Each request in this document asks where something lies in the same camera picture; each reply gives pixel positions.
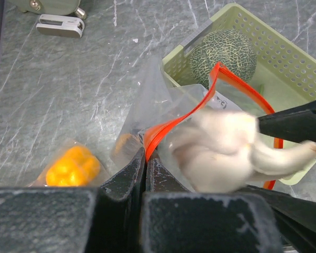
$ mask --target blurry beige object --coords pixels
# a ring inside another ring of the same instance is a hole
[[[227,193],[250,181],[293,175],[316,158],[316,143],[274,149],[260,139],[258,119],[203,108],[167,136],[181,172],[199,192]]]
[[[75,13],[84,20],[86,13],[80,8],[81,0],[8,0],[22,12],[66,16]]]

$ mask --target plastic basket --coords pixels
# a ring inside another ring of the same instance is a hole
[[[249,84],[264,85],[262,95],[275,111],[316,100],[316,60],[238,4],[225,5],[163,59],[170,86],[196,83],[188,65],[190,51],[203,36],[224,28],[239,30],[254,45],[258,64]],[[285,148],[292,145],[284,142]],[[280,181],[298,183],[315,163]]]

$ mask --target gray marble countertop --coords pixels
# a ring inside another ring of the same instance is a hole
[[[135,99],[136,74],[161,58],[225,0],[85,0],[81,39],[41,35],[38,15],[6,10],[0,65],[0,186],[37,178],[59,145],[87,145],[113,175],[110,149]],[[236,0],[316,58],[316,0]],[[316,165],[275,189],[316,201]]]

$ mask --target yellow vegetable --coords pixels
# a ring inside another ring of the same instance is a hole
[[[47,171],[48,186],[86,186],[100,172],[100,162],[89,149],[74,146]]]

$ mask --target cantaloupe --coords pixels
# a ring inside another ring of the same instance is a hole
[[[255,73],[254,47],[247,36],[234,29],[209,33],[192,50],[189,63],[193,78],[208,89],[208,74],[218,61],[245,82]]]

